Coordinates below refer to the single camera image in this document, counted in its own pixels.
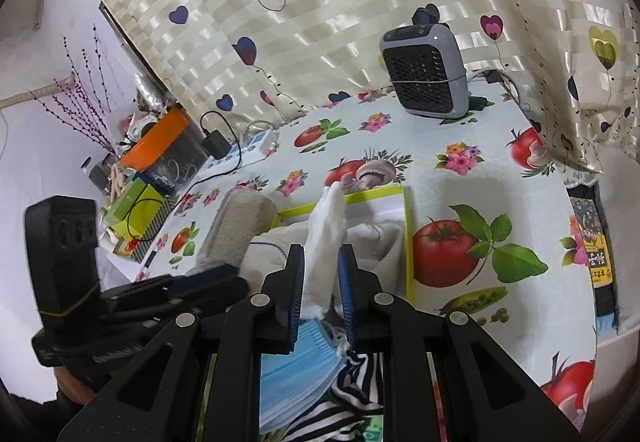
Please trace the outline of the person's left hand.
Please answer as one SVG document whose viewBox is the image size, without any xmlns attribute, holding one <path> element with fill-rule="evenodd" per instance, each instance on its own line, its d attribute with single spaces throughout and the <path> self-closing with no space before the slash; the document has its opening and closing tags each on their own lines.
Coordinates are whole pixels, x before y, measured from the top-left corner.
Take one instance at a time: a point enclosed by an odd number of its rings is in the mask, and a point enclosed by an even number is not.
<svg viewBox="0 0 640 442">
<path fill-rule="evenodd" d="M 96 392 L 73 376 L 65 367 L 54 367 L 53 373 L 58 383 L 58 388 L 72 402 L 86 406 L 96 396 Z"/>
</svg>

